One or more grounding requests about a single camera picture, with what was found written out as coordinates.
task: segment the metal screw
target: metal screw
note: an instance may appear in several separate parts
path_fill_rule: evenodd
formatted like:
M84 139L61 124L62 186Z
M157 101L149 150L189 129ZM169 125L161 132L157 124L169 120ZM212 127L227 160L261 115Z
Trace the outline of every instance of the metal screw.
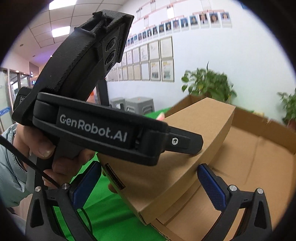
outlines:
M235 192L237 190L237 187L235 185L230 185L229 189L233 192Z
M261 188L258 188L258 189L257 189L257 193L259 193L259 194L263 194L263 193L264 193L264 191L263 191L263 189L261 189Z
M35 187L35 192L40 192L41 191L41 186Z
M68 189L70 187L70 184L69 183L64 183L63 185L62 185L62 189Z
M172 144L175 146L175 145L177 145L179 143L179 139L177 138L177 137L174 137L173 139L172 139Z

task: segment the potted plant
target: potted plant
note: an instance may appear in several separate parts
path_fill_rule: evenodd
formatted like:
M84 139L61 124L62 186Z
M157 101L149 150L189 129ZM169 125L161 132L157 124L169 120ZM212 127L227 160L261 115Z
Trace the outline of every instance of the potted plant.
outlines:
M281 97L281 101L284 106L283 109L286 110L286 117L283 118L283 122L291 129L296 130L296 89L294 94L287 94L286 92L277 93Z
M232 89L233 84L227 80L227 75L216 73L208 68L197 68L195 71L186 70L181 78L185 83L182 86L184 92L188 89L189 94L204 95L222 102L229 102L231 96L237 96Z

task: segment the cardboard box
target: cardboard box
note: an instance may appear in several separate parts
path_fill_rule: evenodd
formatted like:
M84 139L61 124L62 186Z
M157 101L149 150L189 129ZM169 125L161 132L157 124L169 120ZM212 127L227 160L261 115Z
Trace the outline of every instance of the cardboard box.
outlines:
M144 224L169 209L197 180L198 165L209 163L227 136L234 109L206 98L165 119L173 127L202 135L203 148L196 156L165 151L156 166L147 167L97 154L117 192Z
M272 120L236 108L230 131L209 166L228 185L234 184L242 191L253 192L256 188L262 188L274 228L294 194L295 153L295 132ZM239 211L225 241L233 238L243 212ZM151 225L168 240L198 241L203 239L219 215L220 211L214 209L197 180Z

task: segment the green tablecloth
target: green tablecloth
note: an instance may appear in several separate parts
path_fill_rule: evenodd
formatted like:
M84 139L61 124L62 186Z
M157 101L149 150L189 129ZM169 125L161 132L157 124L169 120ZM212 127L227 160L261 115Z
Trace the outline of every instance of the green tablecloth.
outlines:
M156 118L161 112L168 109L150 113L147 116ZM82 173L88 165L87 163L80 170ZM108 179L103 175L100 177L97 185L89 196L84 209L88 214L93 234L99 241L164 241L152 226L143 225L138 218L129 210L128 206L123 202L118 194L114 194L108 189ZM68 240L74 240L65 224L62 214L58 208L55 209L57 218L61 224L61 228ZM86 218L82 212L79 212L84 222L87 224Z

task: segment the stool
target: stool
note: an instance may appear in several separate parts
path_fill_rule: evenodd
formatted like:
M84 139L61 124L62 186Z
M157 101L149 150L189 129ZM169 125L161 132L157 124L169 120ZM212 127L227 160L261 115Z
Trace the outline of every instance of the stool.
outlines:
M110 100L110 106L121 110L126 110L126 101L123 97L114 98Z
M147 97L126 99L126 111L139 115L145 115L154 112L153 99Z

